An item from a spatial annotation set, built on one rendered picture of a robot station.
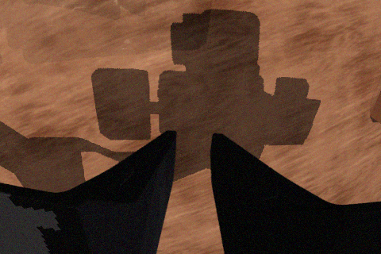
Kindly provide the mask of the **orange-brown cube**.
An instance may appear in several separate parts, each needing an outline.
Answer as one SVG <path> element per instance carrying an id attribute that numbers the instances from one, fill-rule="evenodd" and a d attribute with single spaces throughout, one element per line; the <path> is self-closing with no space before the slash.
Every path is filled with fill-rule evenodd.
<path id="1" fill-rule="evenodd" d="M 377 102 L 375 102 L 374 108 L 372 108 L 371 115 L 369 117 L 374 118 L 374 120 L 378 121 L 381 124 L 381 92 L 377 98 Z"/>

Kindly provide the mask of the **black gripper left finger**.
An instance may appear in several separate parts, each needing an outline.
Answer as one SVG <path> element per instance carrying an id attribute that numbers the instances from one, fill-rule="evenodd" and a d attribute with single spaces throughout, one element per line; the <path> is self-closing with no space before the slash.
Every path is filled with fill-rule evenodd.
<path id="1" fill-rule="evenodd" d="M 177 131 L 72 190 L 0 182 L 0 254 L 156 254 L 171 197 Z"/>

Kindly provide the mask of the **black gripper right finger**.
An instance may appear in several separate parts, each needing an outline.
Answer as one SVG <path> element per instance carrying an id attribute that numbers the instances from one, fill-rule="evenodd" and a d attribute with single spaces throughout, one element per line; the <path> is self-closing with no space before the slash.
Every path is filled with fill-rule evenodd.
<path id="1" fill-rule="evenodd" d="M 327 202 L 222 133 L 213 134 L 210 168 L 225 254 L 381 251 L 381 201 Z"/>

